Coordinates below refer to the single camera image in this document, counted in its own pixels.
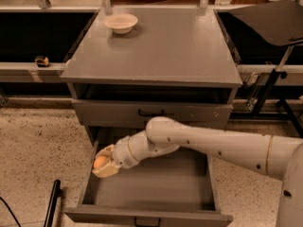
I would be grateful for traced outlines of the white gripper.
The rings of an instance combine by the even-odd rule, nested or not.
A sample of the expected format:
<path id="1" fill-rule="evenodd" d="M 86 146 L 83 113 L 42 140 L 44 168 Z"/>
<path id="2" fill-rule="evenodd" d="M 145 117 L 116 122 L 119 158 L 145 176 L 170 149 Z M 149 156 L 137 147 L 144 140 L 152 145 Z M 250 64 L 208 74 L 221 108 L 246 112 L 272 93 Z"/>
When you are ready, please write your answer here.
<path id="1" fill-rule="evenodd" d="M 113 158 L 116 162 L 105 162 L 103 165 L 94 164 L 92 173 L 99 178 L 111 177 L 119 171 L 120 168 L 130 169 L 139 164 L 136 160 L 129 147 L 130 137 L 126 136 L 118 140 L 115 144 L 109 145 L 102 150 L 100 150 L 95 158 L 100 156 L 106 156 L 108 158 Z"/>

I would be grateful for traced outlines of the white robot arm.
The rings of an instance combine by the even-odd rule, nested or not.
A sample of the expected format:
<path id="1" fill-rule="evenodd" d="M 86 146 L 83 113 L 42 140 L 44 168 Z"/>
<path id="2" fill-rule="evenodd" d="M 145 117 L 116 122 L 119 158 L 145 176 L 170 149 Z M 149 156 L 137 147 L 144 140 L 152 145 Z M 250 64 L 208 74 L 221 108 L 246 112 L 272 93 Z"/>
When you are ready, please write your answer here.
<path id="1" fill-rule="evenodd" d="M 110 177 L 121 168 L 132 168 L 180 147 L 281 180 L 276 227 L 302 227 L 302 138 L 197 128 L 157 116 L 149 120 L 145 130 L 99 151 L 92 173 L 99 178 Z"/>

